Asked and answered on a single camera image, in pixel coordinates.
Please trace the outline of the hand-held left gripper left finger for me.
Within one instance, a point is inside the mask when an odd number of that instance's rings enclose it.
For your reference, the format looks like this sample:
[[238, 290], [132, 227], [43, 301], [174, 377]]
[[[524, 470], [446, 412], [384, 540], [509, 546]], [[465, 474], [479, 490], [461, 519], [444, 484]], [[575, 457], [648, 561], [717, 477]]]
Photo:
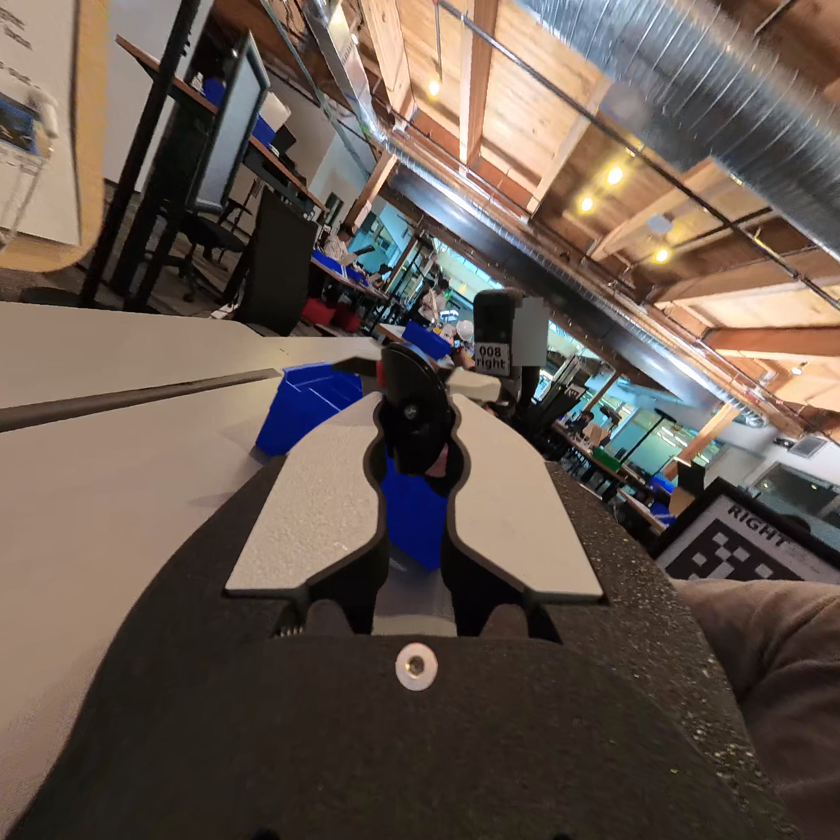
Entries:
[[290, 450], [225, 584], [228, 595], [301, 595], [385, 539], [373, 456], [384, 442], [373, 392]]

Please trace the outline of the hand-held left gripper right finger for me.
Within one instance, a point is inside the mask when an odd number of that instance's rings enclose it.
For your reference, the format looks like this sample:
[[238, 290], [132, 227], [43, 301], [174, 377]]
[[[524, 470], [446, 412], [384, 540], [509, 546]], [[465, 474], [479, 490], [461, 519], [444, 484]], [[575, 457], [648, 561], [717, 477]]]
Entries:
[[449, 499], [456, 548], [536, 602], [599, 602], [601, 583], [543, 457], [468, 397], [451, 403], [464, 459]]

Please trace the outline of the blue plastic bin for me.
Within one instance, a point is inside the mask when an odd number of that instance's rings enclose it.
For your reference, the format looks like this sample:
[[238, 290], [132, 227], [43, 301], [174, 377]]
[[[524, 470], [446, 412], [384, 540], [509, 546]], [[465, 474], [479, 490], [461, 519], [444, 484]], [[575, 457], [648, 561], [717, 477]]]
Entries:
[[[255, 446], [269, 457], [287, 455], [315, 427], [362, 396], [361, 378], [335, 371], [330, 363], [288, 367], [283, 371]], [[438, 495], [423, 477], [398, 473], [390, 456], [386, 458], [381, 487], [392, 546], [428, 570], [438, 570], [447, 497]]]

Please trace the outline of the black remote control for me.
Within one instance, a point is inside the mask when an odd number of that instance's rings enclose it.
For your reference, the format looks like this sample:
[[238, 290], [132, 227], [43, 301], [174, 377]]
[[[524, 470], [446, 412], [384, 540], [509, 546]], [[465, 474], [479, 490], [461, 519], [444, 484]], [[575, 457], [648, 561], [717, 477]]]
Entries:
[[425, 476], [448, 446], [455, 423], [444, 380], [405, 343], [390, 343], [376, 365], [388, 455], [406, 476]]

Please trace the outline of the small blue storage bin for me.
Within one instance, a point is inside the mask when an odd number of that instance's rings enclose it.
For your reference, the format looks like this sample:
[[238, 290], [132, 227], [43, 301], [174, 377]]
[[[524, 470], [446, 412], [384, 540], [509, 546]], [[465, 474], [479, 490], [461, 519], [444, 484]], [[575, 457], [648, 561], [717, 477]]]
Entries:
[[453, 349], [449, 341], [415, 321], [405, 326], [402, 339], [435, 361], [449, 356]]

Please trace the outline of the row of blue bins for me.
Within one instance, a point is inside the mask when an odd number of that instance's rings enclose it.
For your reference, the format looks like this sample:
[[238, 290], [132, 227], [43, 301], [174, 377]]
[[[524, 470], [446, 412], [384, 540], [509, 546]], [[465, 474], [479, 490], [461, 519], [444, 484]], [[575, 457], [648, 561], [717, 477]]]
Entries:
[[330, 278], [345, 286], [366, 290], [371, 289], [371, 283], [367, 280], [363, 272], [351, 266], [341, 265], [339, 261], [332, 259], [318, 249], [314, 249], [311, 252], [311, 263], [320, 268]]

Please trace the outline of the black wheeled office chair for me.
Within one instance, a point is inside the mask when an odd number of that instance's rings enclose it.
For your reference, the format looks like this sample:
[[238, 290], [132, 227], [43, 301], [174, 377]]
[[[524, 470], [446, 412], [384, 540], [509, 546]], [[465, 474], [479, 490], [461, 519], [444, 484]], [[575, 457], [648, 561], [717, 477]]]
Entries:
[[[194, 303], [199, 291], [222, 307], [234, 305], [241, 297], [249, 268], [249, 244], [232, 229], [224, 226], [227, 215], [228, 210], [224, 210], [216, 220], [198, 212], [184, 212], [178, 219], [175, 237], [183, 235], [189, 248], [183, 255], [167, 255], [163, 260], [163, 267], [177, 269], [177, 276], [185, 283], [182, 295], [185, 303]], [[211, 278], [196, 267], [195, 257], [198, 249], [202, 250], [208, 263], [213, 262], [216, 251], [220, 257], [227, 253], [238, 257], [237, 265], [227, 279], [224, 289], [216, 288]]]

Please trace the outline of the framed marker sign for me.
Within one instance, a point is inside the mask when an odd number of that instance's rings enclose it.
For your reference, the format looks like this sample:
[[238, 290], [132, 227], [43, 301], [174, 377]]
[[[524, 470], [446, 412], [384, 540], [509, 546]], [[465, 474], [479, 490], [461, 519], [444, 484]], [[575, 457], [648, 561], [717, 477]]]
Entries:
[[648, 550], [679, 581], [839, 584], [839, 554], [800, 514], [774, 511], [715, 479]]

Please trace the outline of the black framed monitor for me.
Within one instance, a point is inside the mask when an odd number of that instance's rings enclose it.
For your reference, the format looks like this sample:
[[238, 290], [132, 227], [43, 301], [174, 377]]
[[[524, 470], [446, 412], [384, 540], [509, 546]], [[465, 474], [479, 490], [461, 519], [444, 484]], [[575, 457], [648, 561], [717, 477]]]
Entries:
[[238, 57], [185, 200], [187, 212], [219, 213], [224, 209], [269, 88], [266, 68], [248, 31], [239, 43]]

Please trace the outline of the wooden instruction poster board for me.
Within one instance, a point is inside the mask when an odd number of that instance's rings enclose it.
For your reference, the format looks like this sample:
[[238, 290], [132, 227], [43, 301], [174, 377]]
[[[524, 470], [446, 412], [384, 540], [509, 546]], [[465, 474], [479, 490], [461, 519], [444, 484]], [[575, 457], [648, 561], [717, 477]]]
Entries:
[[1, 266], [50, 272], [102, 227], [109, 2], [1, 10]]

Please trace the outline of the rectangular metal duct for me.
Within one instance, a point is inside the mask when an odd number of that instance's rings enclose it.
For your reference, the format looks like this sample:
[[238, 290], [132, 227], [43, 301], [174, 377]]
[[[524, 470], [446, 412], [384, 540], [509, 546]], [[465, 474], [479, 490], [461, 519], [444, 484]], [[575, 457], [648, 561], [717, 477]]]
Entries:
[[365, 133], [378, 140], [382, 132], [370, 83], [341, 2], [306, 1], [303, 14], [350, 110]]

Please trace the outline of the large silver ventilation duct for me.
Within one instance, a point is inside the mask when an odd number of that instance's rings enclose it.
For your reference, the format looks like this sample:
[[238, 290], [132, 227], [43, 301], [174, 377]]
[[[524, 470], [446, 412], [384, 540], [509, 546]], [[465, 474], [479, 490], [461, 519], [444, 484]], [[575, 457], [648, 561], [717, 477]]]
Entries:
[[838, 258], [838, 106], [713, 2], [520, 2]]

